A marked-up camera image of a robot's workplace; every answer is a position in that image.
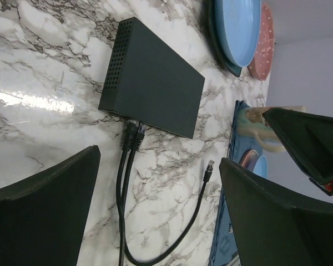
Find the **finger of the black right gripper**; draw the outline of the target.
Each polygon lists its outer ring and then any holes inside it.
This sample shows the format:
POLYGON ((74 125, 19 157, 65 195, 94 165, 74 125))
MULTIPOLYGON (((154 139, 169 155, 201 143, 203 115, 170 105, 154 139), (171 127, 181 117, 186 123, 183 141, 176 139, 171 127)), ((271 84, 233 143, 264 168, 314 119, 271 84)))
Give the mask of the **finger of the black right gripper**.
POLYGON ((333 180, 333 117, 271 108, 263 117, 303 173, 333 180))

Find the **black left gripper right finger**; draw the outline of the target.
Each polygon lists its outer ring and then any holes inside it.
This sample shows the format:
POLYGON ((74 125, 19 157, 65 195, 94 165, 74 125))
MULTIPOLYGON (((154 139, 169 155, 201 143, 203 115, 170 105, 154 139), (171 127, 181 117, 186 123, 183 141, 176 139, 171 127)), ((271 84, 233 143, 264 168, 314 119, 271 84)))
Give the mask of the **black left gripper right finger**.
POLYGON ((333 265, 333 203, 219 166, 241 265, 333 265))

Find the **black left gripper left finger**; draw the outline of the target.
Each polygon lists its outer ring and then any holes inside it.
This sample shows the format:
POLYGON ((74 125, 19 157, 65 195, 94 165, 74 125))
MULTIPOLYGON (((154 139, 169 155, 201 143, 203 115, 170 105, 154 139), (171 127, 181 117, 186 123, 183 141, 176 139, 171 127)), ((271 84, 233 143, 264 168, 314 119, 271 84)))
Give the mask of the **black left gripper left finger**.
POLYGON ((89 146, 0 188, 0 265, 76 265, 100 164, 89 146))

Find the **black network switch box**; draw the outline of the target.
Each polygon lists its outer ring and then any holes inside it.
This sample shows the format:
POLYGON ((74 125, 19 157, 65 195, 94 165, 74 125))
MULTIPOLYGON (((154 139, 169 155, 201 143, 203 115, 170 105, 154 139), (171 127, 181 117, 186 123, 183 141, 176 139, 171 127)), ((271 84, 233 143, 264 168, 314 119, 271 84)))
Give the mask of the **black network switch box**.
POLYGON ((193 138, 205 78, 139 19, 118 25, 99 110, 193 138))

